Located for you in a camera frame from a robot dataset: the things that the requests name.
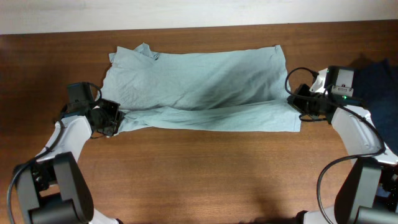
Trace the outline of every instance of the brown wooden surface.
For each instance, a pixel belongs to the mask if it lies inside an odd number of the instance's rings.
[[[181,54],[280,44],[288,70],[321,70],[349,65],[361,54],[396,63],[397,38],[397,21],[0,36],[0,223],[7,223],[11,171],[49,139],[52,118],[67,102],[66,85],[101,85],[108,53],[116,46],[133,49],[145,42],[152,50]],[[292,88],[310,80],[298,73]],[[88,141],[79,166],[95,207],[125,223],[237,223],[317,209],[319,172],[345,155],[341,139],[326,123],[303,123],[299,133],[147,128]],[[345,162],[327,173],[326,206],[350,167]]]

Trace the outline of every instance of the navy fabric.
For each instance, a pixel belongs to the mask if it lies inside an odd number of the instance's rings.
[[[398,67],[388,60],[359,71],[353,82],[354,97],[362,98],[384,142],[398,155]]]

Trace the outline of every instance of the fabric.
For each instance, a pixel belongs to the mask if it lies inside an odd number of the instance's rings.
[[[109,55],[103,98],[126,113],[119,132],[146,127],[300,131],[287,104],[279,45],[212,54],[164,54],[147,44]]]
[[[359,71],[353,82],[354,95],[365,101],[377,131],[398,155],[398,68],[387,60]]]

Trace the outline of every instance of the towel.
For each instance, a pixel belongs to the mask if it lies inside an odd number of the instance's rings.
[[[279,45],[210,54],[117,48],[101,89],[126,115],[119,132],[146,127],[209,131],[300,131],[287,104]]]

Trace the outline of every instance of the wood grain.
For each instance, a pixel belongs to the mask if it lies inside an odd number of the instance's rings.
[[[7,223],[11,171],[49,139],[52,118],[67,102],[66,85],[101,85],[116,46],[133,49],[145,42],[158,52],[182,54],[280,44],[288,70],[321,70],[349,65],[361,54],[396,64],[397,37],[397,21],[2,35],[0,223]],[[298,73],[292,88],[310,80]],[[95,207],[125,223],[237,223],[317,209],[319,172],[345,155],[330,125],[303,123],[299,133],[147,128],[88,141],[78,163]],[[327,173],[326,206],[350,167],[345,162]],[[20,223],[15,193],[12,202]]]

